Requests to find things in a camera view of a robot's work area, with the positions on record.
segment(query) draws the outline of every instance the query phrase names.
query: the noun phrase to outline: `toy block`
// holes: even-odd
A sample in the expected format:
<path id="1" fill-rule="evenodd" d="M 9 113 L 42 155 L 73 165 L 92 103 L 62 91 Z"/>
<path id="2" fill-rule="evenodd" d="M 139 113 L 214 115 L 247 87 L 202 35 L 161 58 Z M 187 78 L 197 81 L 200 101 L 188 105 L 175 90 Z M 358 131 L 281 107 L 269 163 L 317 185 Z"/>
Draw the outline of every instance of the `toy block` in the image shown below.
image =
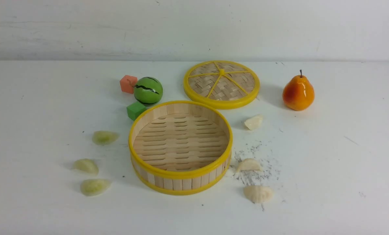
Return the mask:
<path id="1" fill-rule="evenodd" d="M 127 106 L 126 110 L 127 116 L 133 121 L 135 121 L 135 119 L 146 110 L 146 107 L 145 105 L 139 103 L 139 101 L 136 101 L 135 103 Z"/>
<path id="2" fill-rule="evenodd" d="M 125 75 L 120 80 L 120 89 L 122 89 L 123 92 L 133 94 L 133 87 L 135 86 L 137 81 L 138 78 L 136 78 L 136 76 Z"/>

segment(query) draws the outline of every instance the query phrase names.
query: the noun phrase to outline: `watermelon stripe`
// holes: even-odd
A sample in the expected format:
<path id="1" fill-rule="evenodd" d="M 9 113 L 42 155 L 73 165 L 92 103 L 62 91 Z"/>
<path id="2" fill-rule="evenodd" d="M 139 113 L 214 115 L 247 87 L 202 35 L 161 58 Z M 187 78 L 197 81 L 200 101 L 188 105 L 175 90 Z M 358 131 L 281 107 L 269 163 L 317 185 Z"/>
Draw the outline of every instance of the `watermelon stripe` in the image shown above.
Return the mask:
<path id="1" fill-rule="evenodd" d="M 153 77 L 150 77 L 150 76 L 147 76 L 148 79 L 151 79 L 151 80 L 154 80 L 156 83 L 158 83 L 157 79 L 153 78 Z"/>
<path id="2" fill-rule="evenodd" d="M 158 92 L 154 91 L 154 89 L 152 89 L 152 88 L 148 88 L 148 87 L 146 87 L 146 86 L 142 86 L 142 85 L 135 85 L 135 88 L 142 88 L 142 89 L 144 89 L 144 90 L 149 90 L 149 91 L 151 91 L 151 92 L 154 92 L 154 93 L 156 93 L 156 94 L 160 95 L 160 93 L 158 93 Z"/>

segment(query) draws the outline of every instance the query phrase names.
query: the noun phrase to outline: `green ball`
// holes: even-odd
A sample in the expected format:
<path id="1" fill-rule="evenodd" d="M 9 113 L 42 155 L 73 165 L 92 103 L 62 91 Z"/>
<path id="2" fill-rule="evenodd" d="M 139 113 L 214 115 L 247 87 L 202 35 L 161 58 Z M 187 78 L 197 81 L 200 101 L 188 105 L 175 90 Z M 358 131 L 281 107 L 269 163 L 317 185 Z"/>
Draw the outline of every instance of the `green ball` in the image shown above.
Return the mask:
<path id="1" fill-rule="evenodd" d="M 136 82 L 133 88 L 135 99 L 145 106 L 158 103 L 163 96 L 163 86 L 150 76 L 143 77 Z"/>

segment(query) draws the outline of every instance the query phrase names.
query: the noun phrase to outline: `bamboo steamer basket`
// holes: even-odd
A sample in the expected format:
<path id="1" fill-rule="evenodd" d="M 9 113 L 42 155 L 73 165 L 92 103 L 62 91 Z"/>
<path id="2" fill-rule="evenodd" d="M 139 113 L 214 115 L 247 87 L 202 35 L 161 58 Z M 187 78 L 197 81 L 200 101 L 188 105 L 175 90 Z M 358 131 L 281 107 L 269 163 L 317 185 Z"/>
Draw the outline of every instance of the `bamboo steamer basket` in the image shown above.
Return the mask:
<path id="1" fill-rule="evenodd" d="M 224 176 L 231 159 L 232 131 L 224 116 L 210 106 L 166 102 L 135 120 L 129 149 L 144 184 L 165 194 L 190 195 Z"/>
<path id="2" fill-rule="evenodd" d="M 207 61 L 187 71 L 183 81 L 187 96 L 215 109 L 234 109 L 252 102 L 260 80 L 248 67 L 232 61 Z"/>

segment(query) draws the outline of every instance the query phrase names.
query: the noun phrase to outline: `bamboo steamer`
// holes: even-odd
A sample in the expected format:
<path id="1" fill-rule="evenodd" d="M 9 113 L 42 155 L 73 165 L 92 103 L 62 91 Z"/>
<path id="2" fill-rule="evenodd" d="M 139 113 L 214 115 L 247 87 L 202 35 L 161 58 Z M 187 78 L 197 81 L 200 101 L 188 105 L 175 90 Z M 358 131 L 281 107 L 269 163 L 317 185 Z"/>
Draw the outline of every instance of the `bamboo steamer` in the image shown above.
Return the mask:
<path id="1" fill-rule="evenodd" d="M 229 167 L 232 131 L 214 108 L 193 101 L 154 106 L 133 123 L 132 165 L 151 189 L 190 195 L 217 183 Z"/>

